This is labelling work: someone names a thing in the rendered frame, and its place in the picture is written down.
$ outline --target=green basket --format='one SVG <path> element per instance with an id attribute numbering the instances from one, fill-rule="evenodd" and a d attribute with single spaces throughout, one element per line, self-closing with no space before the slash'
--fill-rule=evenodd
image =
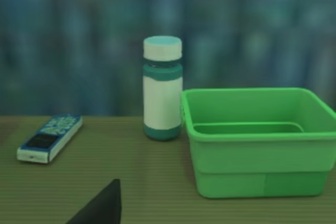
<path id="1" fill-rule="evenodd" d="M 336 159 L 336 115 L 311 91 L 186 90 L 182 109 L 202 196 L 323 192 Z"/>

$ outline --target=black object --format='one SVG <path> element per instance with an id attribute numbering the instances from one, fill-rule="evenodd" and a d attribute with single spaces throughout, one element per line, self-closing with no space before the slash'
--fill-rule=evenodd
<path id="1" fill-rule="evenodd" d="M 113 180 L 66 224 L 120 224 L 120 180 Z"/>
<path id="2" fill-rule="evenodd" d="M 36 134 L 27 143 L 27 147 L 48 149 L 59 138 L 55 135 Z"/>

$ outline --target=blurred background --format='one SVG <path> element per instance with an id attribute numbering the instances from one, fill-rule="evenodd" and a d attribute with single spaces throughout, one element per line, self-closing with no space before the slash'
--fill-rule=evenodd
<path id="1" fill-rule="evenodd" d="M 336 108 L 336 0 L 0 0 L 0 114 L 142 114 L 142 42 L 184 88 L 309 88 Z"/>

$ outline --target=green plastic container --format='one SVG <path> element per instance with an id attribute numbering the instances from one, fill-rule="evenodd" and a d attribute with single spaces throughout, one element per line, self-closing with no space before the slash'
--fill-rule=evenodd
<path id="1" fill-rule="evenodd" d="M 202 196 L 323 192 L 336 159 L 336 115 L 311 91 L 186 90 L 182 109 Z"/>

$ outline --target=bottle base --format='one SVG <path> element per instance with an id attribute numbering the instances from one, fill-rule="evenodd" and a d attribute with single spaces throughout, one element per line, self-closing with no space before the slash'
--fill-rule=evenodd
<path id="1" fill-rule="evenodd" d="M 177 138 L 181 133 L 181 126 L 177 126 L 168 130 L 156 130 L 144 125 L 145 134 L 156 141 L 169 141 Z"/>

